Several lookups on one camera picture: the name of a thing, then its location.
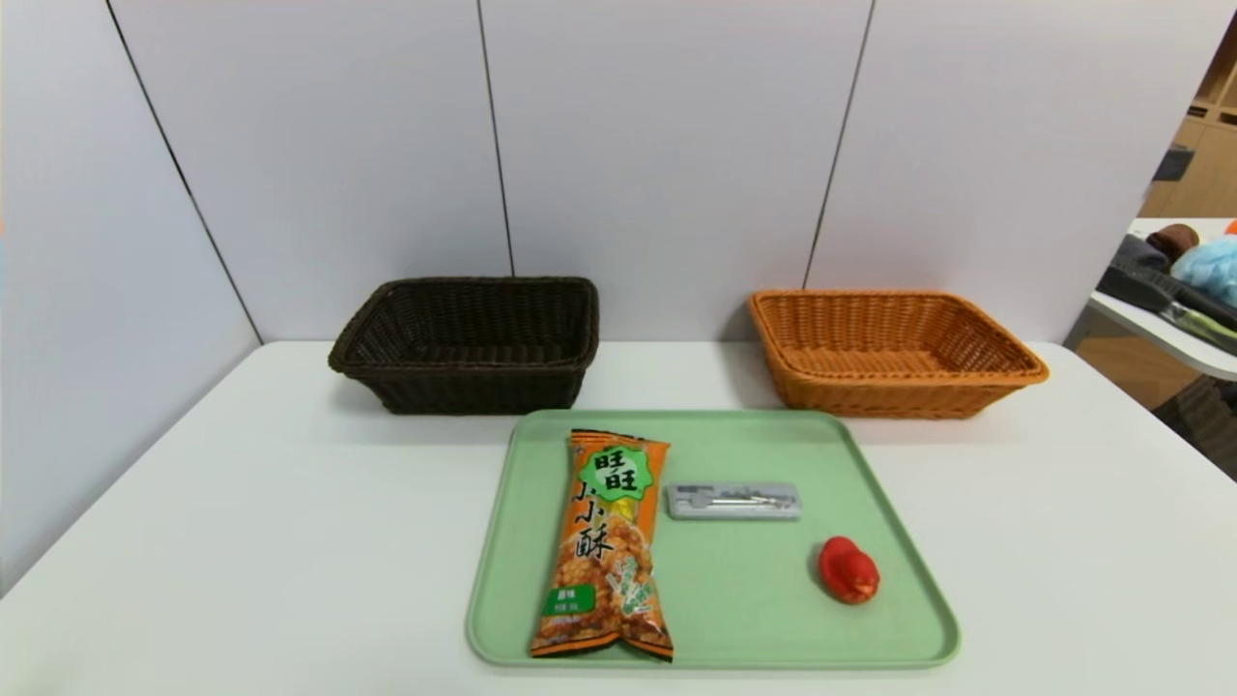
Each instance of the dark brown wicker basket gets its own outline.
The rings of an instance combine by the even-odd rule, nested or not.
[[[567,409],[597,352],[597,288],[583,277],[387,282],[328,363],[392,414]]]

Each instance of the wooden floor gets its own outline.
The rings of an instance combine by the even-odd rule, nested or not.
[[[1101,319],[1095,316],[1091,335],[1079,344],[1079,357],[1147,409],[1159,407],[1199,377],[1154,344]]]

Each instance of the package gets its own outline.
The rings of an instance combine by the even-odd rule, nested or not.
[[[1173,263],[1173,277],[1237,307],[1237,236],[1190,248]]]
[[[595,430],[569,441],[571,485],[534,658],[618,640],[669,661],[670,634],[653,584],[653,525],[666,443]]]

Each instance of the white wall panel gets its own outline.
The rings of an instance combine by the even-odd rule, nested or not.
[[[473,0],[114,4],[263,337],[335,337],[387,279],[511,272]]]
[[[257,345],[106,5],[4,28],[0,590]]]
[[[610,339],[734,337],[799,287],[868,0],[481,0],[517,274]]]
[[[880,0],[809,287],[950,289],[1063,339],[1235,5]]]

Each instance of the basket rim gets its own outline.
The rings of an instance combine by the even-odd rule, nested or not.
[[[453,361],[453,362],[438,362],[438,363],[418,363],[418,362],[390,362],[390,363],[375,363],[366,361],[351,361],[346,356],[351,351],[355,341],[364,334],[365,329],[369,326],[370,318],[374,310],[377,308],[379,303],[386,298],[386,295],[397,287],[409,286],[409,284],[454,284],[454,286],[468,286],[468,284],[575,284],[579,286],[585,294],[589,307],[586,309],[586,315],[590,320],[584,323],[584,350],[583,352],[568,357],[559,359],[557,361],[546,361],[542,363],[508,363],[508,362],[479,362],[479,361]],[[404,375],[417,375],[417,376],[429,376],[429,375],[460,375],[460,373],[485,373],[485,375],[497,375],[497,373],[510,373],[516,376],[533,376],[537,373],[544,375],[562,375],[570,371],[580,371],[588,368],[593,365],[593,360],[597,354],[597,314],[599,314],[599,298],[597,287],[586,277],[579,276],[476,276],[476,277],[453,277],[453,276],[433,276],[433,277],[412,277],[402,279],[391,279],[383,282],[370,293],[361,308],[356,310],[355,314],[344,325],[340,331],[339,337],[335,339],[335,344],[332,346],[330,355],[327,357],[327,363],[330,370],[341,373],[346,377],[366,377],[366,378],[396,378]]]
[[[820,372],[795,367],[783,354],[773,326],[764,314],[761,302],[772,297],[924,297],[950,299],[975,314],[992,333],[1012,345],[1033,367],[1023,371],[997,372],[913,372],[868,373],[857,371]],[[777,363],[777,368],[789,377],[821,387],[988,387],[1021,388],[1039,384],[1049,378],[1048,366],[1033,354],[1022,340],[997,323],[970,299],[939,289],[762,289],[748,298],[748,308],[764,344],[764,355]]]

